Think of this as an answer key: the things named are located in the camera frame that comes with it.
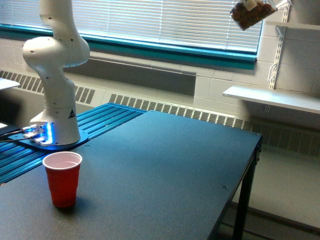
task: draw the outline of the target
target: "radiator vent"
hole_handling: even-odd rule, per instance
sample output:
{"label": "radiator vent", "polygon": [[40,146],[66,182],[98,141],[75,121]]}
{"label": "radiator vent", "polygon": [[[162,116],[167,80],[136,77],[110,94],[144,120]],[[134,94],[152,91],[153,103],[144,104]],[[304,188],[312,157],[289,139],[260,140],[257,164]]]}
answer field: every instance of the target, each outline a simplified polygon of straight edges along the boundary
{"label": "radiator vent", "polygon": [[[20,84],[17,88],[23,91],[44,94],[44,86],[40,78],[22,75],[9,71],[0,71],[0,78],[16,81]],[[96,90],[87,87],[75,86],[75,101],[90,105]]]}
{"label": "radiator vent", "polygon": [[156,102],[129,96],[112,94],[109,101],[125,106],[135,107],[143,110],[156,110],[168,114],[193,118],[214,124],[221,124],[246,131],[261,133],[263,144],[281,149],[286,149],[302,154],[320,156],[320,135],[317,133],[306,133],[280,125],[269,125],[261,122],[252,122],[231,115],[206,111],[198,108],[171,104],[167,102]]}

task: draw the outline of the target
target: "black cable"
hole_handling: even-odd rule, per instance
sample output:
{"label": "black cable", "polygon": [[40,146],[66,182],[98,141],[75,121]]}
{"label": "black cable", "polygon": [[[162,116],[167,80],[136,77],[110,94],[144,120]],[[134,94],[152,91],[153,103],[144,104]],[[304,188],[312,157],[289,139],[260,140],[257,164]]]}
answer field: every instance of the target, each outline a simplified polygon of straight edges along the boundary
{"label": "black cable", "polygon": [[16,130],[16,131],[7,132],[5,134],[0,135],[0,139],[8,137],[8,136],[11,136],[11,135],[20,134],[22,132],[23,131],[21,129],[20,130]]}
{"label": "black cable", "polygon": [[33,139],[33,137],[25,137],[25,138],[19,138],[19,139],[8,139],[8,140],[0,140],[0,143],[10,143],[10,142],[17,142],[17,141],[21,141],[21,140],[27,140],[27,139]]}

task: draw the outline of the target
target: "bag of food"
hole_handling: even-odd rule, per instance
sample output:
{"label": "bag of food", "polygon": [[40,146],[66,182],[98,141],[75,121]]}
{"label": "bag of food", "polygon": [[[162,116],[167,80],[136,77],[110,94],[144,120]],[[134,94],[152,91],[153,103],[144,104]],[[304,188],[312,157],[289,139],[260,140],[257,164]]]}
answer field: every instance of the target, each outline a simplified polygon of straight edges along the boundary
{"label": "bag of food", "polygon": [[278,5],[275,5],[272,0],[241,0],[234,6],[230,14],[236,24],[242,30],[246,30],[278,9],[291,4],[291,0],[283,0]]}

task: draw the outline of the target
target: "blue led light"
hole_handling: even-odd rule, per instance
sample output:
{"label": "blue led light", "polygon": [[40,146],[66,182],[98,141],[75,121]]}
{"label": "blue led light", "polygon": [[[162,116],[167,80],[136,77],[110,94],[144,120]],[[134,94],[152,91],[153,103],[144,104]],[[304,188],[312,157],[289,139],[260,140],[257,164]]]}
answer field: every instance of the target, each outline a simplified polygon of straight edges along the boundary
{"label": "blue led light", "polygon": [[46,134],[47,134],[47,144],[52,144],[53,143],[53,133],[52,133],[52,127],[51,124],[49,122],[47,122],[46,124]]}

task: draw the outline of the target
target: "cup rim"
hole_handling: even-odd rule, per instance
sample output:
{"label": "cup rim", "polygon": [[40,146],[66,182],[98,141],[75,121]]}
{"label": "cup rim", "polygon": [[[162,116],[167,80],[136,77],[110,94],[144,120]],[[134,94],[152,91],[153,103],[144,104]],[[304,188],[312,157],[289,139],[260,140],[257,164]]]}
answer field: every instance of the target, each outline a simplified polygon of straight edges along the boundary
{"label": "cup rim", "polygon": [[[45,162],[46,159],[47,159],[48,157],[52,156],[52,155],[61,155],[61,154],[67,154],[67,153],[68,153],[68,154],[72,154],[72,155],[74,155],[74,156],[77,156],[77,157],[80,159],[80,161],[79,161],[76,165],[74,165],[74,166],[69,166],[69,167],[52,167],[52,166],[47,165],[46,162]],[[46,168],[52,169],[52,170],[68,170],[68,169],[73,169],[73,168],[79,166],[79,165],[81,164],[81,162],[82,162],[82,156],[81,156],[80,154],[76,153],[76,152],[73,152],[73,151],[58,151],[58,152],[54,152],[54,153],[51,153],[51,154],[45,156],[44,159],[42,160],[42,164],[43,164]]]}

